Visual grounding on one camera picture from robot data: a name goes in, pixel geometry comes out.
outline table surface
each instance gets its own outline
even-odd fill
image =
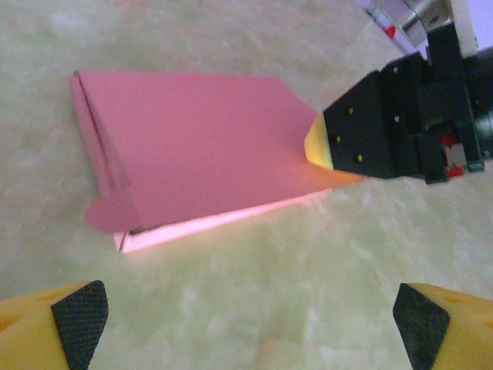
[[[401,282],[493,298],[493,167],[427,187],[368,180],[120,256],[86,226],[98,197],[75,69],[282,78],[317,110],[400,56],[342,0],[4,0],[0,299],[101,279],[93,369],[408,369]]]

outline pink cardboard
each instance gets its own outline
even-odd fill
[[[101,193],[85,220],[122,252],[361,179],[307,162],[316,112],[274,77],[79,71],[70,83]]]

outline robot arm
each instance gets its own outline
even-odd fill
[[[448,2],[447,9],[454,3]],[[414,23],[434,17],[422,11]],[[447,23],[442,15],[438,19],[426,30],[428,60],[416,52],[390,62],[317,117],[305,140],[310,162],[427,183],[484,171],[484,161],[493,154],[493,48],[478,52],[467,24]],[[409,25],[399,24],[411,32]]]

